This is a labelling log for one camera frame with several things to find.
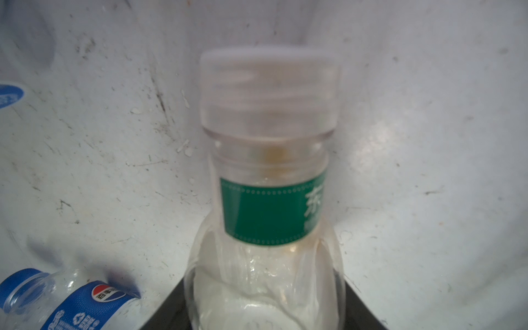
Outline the green white label bottle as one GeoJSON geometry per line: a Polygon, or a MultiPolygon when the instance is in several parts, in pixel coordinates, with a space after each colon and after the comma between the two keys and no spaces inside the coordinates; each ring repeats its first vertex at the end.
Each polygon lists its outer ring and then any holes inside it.
{"type": "Polygon", "coordinates": [[[184,275],[194,329],[342,329],[340,245],[323,217],[339,60],[316,49],[214,49],[199,62],[212,210],[184,275]]]}

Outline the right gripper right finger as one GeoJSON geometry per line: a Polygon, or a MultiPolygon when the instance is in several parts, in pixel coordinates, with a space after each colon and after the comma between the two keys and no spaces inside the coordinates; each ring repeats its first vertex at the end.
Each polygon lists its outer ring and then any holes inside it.
{"type": "Polygon", "coordinates": [[[345,330],[387,330],[360,297],[353,291],[349,283],[345,283],[345,330]]]}

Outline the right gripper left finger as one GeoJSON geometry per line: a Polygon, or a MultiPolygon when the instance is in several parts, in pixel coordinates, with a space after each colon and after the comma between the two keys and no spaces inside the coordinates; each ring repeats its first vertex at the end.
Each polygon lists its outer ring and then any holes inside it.
{"type": "Polygon", "coordinates": [[[182,279],[140,330],[191,330],[182,279]]]}

